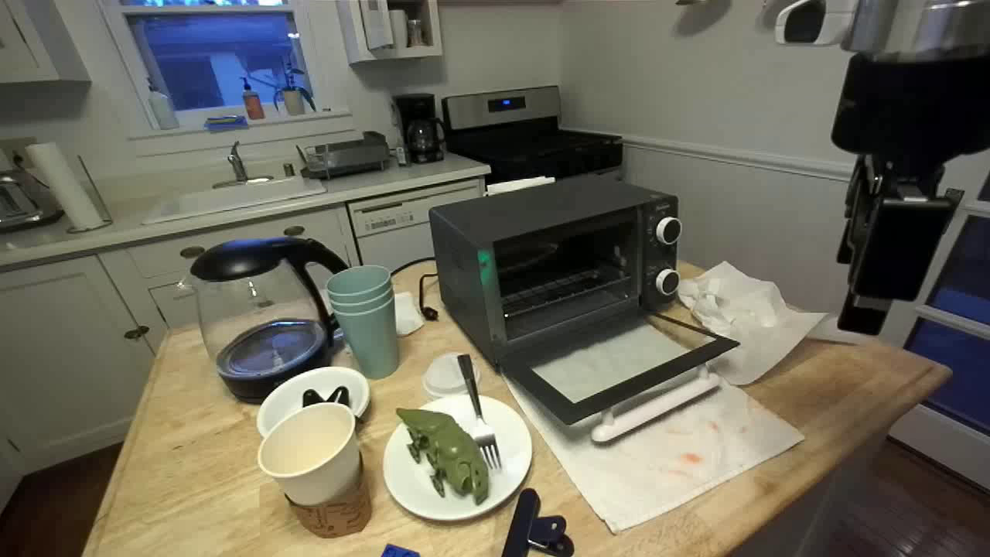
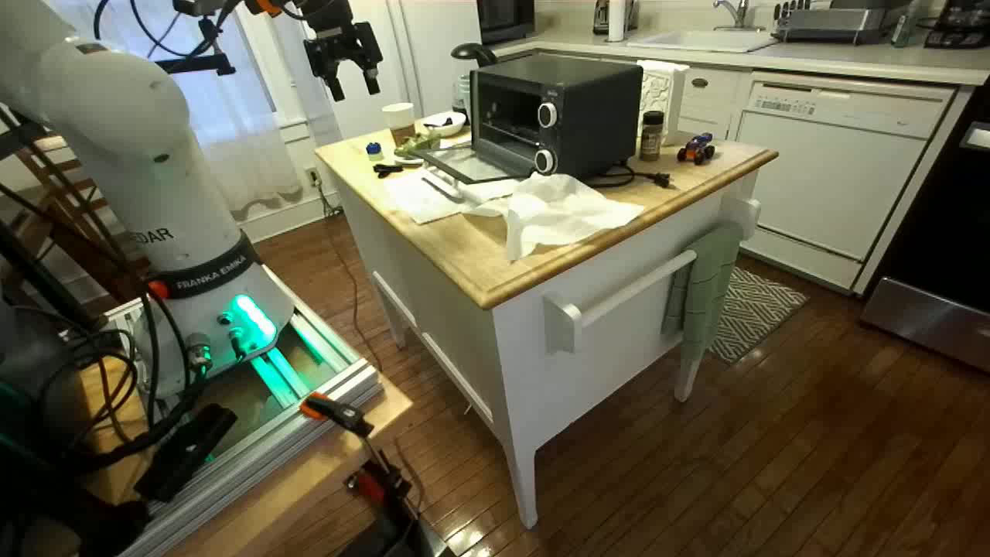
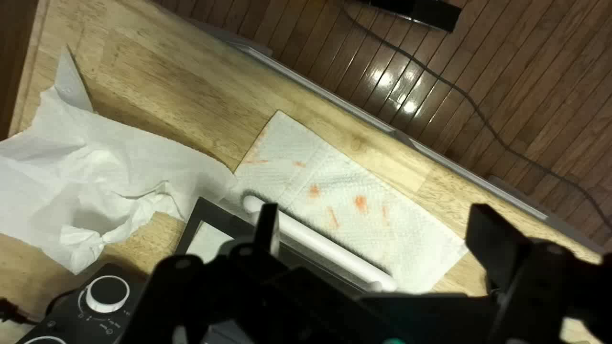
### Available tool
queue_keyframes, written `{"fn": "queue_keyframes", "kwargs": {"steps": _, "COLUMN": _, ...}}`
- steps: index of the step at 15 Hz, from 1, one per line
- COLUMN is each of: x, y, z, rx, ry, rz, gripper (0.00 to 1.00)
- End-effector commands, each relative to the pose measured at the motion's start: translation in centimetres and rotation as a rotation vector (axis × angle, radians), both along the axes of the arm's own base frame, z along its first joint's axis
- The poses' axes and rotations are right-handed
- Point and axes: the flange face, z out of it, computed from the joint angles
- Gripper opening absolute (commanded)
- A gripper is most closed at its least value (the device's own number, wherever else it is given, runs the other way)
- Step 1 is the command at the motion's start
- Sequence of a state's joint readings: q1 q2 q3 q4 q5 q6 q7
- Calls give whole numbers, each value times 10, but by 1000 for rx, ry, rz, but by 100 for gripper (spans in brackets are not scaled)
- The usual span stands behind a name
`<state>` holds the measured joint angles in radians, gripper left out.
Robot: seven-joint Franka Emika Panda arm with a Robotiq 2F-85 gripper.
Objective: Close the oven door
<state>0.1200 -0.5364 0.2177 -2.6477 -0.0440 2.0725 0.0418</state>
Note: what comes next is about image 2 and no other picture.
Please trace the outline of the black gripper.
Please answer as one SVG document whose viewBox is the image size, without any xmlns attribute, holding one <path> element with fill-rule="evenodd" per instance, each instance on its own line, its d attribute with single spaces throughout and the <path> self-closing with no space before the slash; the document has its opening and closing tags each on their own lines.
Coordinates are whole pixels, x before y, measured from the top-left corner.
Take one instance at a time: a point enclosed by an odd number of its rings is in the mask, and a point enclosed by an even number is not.
<svg viewBox="0 0 990 557">
<path fill-rule="evenodd" d="M 365 91 L 381 94 L 381 47 L 368 23 L 355 23 L 351 0 L 300 0 L 304 23 L 311 36 L 304 45 L 311 70 L 326 81 L 333 102 L 342 102 L 342 87 L 336 81 L 340 63 L 355 63 L 362 69 Z"/>
</svg>

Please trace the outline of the robot base mounting platform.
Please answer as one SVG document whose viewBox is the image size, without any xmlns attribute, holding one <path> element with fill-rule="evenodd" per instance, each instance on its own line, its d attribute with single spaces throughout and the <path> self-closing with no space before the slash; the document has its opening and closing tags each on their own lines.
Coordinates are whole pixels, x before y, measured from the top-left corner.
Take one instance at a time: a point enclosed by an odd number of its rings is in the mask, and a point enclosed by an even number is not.
<svg viewBox="0 0 990 557">
<path fill-rule="evenodd" d="M 4 308 L 4 557 L 160 557 L 320 435 L 370 432 L 376 373 L 253 266 L 105 322 Z"/>
</svg>

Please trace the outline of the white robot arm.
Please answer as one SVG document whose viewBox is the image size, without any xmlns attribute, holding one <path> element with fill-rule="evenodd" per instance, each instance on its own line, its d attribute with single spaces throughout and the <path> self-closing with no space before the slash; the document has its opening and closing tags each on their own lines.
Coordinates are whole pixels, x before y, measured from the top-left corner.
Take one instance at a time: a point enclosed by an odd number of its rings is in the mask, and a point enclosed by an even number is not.
<svg viewBox="0 0 990 557">
<path fill-rule="evenodd" d="M 85 39 L 43 0 L 0 2 L 0 64 L 4 102 L 68 144 L 153 263 L 153 399 L 179 402 L 246 367 L 289 408 L 359 367 L 258 258 L 160 64 Z"/>
</svg>

